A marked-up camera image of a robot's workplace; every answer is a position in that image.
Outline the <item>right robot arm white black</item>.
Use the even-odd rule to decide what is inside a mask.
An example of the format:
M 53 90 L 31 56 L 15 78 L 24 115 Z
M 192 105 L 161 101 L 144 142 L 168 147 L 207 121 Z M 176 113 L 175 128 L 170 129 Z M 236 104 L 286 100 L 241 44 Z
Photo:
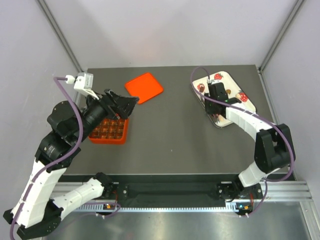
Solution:
M 255 142 L 253 163 L 231 182 L 233 199 L 245 198 L 260 180 L 283 167 L 293 166 L 296 156 L 286 124 L 276 125 L 245 110 L 238 98 L 229 98 L 222 82 L 209 82 L 208 93 L 203 98 L 207 114 L 222 116 L 236 124 Z

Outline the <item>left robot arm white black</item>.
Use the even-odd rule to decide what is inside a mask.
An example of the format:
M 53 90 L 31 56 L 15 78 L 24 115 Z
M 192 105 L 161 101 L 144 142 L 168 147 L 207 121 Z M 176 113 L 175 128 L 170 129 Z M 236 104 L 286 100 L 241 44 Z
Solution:
M 51 132 L 39 144 L 21 198 L 14 208 L 3 214 L 12 235 L 23 240 L 45 237 L 81 205 L 113 194 L 112 179 L 99 172 L 75 190 L 59 197 L 51 196 L 59 179 L 80 152 L 80 144 L 102 121 L 126 120 L 138 101 L 138 97 L 125 97 L 106 89 L 97 98 L 88 96 L 83 109 L 70 98 L 53 108 L 47 118 Z

